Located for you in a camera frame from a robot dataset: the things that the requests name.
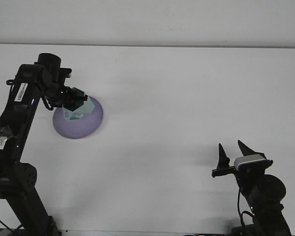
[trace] white table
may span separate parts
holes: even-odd
[[[266,172],[286,186],[295,235],[295,49],[0,45],[0,114],[5,81],[42,52],[105,112],[94,134],[69,140],[37,109],[21,161],[60,229],[227,233],[240,224],[238,187],[211,170],[218,143],[233,162],[241,139],[274,160]],[[4,200],[0,216],[18,224]]]

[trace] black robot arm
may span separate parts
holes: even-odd
[[[291,236],[288,224],[283,215],[280,201],[285,197],[286,188],[282,181],[272,175],[266,175],[266,168],[273,163],[261,152],[255,152],[241,141],[238,141],[243,157],[229,166],[229,158],[219,144],[219,162],[212,170],[212,176],[234,174],[240,192],[245,197],[253,213],[253,225],[249,227],[254,236]],[[250,235],[247,228],[238,227],[232,235]]]
[[[71,69],[60,68],[60,62],[43,53],[35,64],[21,65],[9,81],[13,89],[0,116],[0,198],[8,201],[27,236],[60,235],[35,189],[36,168],[20,162],[40,98],[47,107],[47,101],[51,107],[72,103],[71,89],[64,86]]]

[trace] label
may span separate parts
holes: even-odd
[[[8,140],[8,137],[2,136],[0,137],[0,149],[3,150],[5,146],[5,142]]]
[[[24,96],[24,93],[26,91],[26,88],[28,87],[27,83],[21,83],[21,86],[19,88],[19,91],[14,99],[15,102],[21,102]]]

